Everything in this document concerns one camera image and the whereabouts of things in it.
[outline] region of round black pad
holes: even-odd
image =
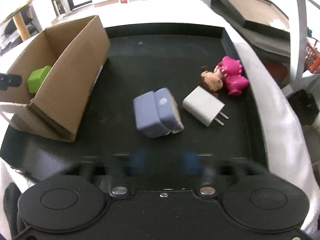
[[[41,197],[41,203],[50,209],[65,209],[73,206],[78,201],[77,192],[57,188],[44,193]]]
[[[299,226],[309,200],[296,186],[276,176],[248,176],[229,188],[222,199],[226,212],[238,223],[261,232]]]
[[[21,217],[33,227],[67,231],[94,220],[105,208],[102,191],[80,176],[54,176],[29,188],[18,202]]]

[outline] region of orange bin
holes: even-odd
[[[318,42],[315,38],[307,39],[305,68],[311,73],[320,73],[320,53],[317,50]]]

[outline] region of blue toy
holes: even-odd
[[[136,97],[133,108],[138,131],[148,137],[157,138],[184,129],[177,103],[167,88]]]

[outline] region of toy figure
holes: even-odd
[[[223,82],[221,78],[210,71],[207,71],[207,66],[201,67],[202,70],[205,70],[201,73],[201,86],[210,93],[213,93],[223,87]]]
[[[249,81],[241,76],[242,65],[240,64],[240,60],[234,60],[225,56],[213,72],[224,80],[229,90],[229,95],[241,95],[242,90],[249,85]]]

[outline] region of white power adapter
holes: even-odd
[[[191,113],[196,119],[208,127],[213,120],[224,125],[217,115],[220,113],[225,119],[228,117],[220,111],[224,103],[211,95],[207,90],[198,86],[182,102],[182,107]]]

